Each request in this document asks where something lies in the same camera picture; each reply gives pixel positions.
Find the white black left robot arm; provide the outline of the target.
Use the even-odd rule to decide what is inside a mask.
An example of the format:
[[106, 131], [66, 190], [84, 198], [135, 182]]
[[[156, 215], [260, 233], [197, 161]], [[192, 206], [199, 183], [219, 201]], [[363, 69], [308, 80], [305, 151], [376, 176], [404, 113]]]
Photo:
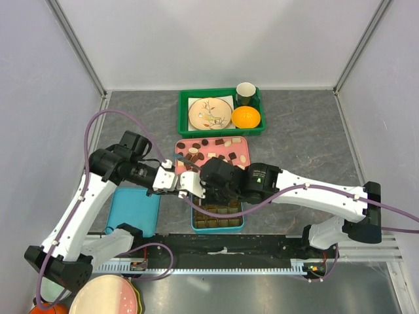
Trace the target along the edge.
[[78, 292], [89, 280], [94, 269], [120, 254], [137, 257], [143, 252], [145, 230], [122, 222], [103, 238], [84, 245], [92, 223], [105, 201], [119, 184], [128, 181], [146, 188], [147, 195], [173, 192], [177, 176], [171, 160], [157, 167], [147, 165], [145, 156], [152, 144], [147, 138], [124, 132], [119, 143], [94, 151], [82, 176], [79, 191], [64, 215], [41, 245], [29, 246], [25, 260], [38, 271], [39, 283], [47, 281], [62, 290]]

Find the metal tongs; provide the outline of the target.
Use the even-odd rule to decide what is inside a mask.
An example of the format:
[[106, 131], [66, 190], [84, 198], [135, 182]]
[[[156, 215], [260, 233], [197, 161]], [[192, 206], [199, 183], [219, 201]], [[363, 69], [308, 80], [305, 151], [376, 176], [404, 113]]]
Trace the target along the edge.
[[180, 167], [184, 167], [186, 170], [193, 170], [199, 172], [201, 170], [201, 167], [197, 166], [193, 162], [191, 162], [189, 159], [186, 159], [183, 155], [180, 154], [174, 154], [173, 156], [176, 159], [176, 168], [179, 169]]

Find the pink chocolate tray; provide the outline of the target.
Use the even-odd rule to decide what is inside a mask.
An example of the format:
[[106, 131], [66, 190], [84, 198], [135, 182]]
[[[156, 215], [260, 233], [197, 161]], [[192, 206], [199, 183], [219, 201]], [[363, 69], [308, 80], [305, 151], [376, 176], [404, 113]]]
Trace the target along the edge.
[[[207, 146], [201, 144], [203, 139], [208, 140]], [[251, 163], [247, 140], [242, 136], [182, 139], [175, 145], [175, 154], [183, 155], [199, 167], [213, 157], [242, 169]]]

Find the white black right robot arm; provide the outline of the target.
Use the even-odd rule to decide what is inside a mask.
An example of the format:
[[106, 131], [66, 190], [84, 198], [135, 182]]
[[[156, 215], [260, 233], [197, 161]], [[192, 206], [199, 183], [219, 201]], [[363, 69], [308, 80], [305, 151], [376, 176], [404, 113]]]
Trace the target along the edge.
[[301, 253], [315, 257], [340, 241], [382, 241], [381, 185], [341, 186], [293, 174], [277, 166], [253, 163], [233, 166], [211, 158], [201, 168], [200, 180], [218, 201], [238, 199], [260, 208], [266, 203], [291, 204], [323, 211], [332, 218], [305, 227]]

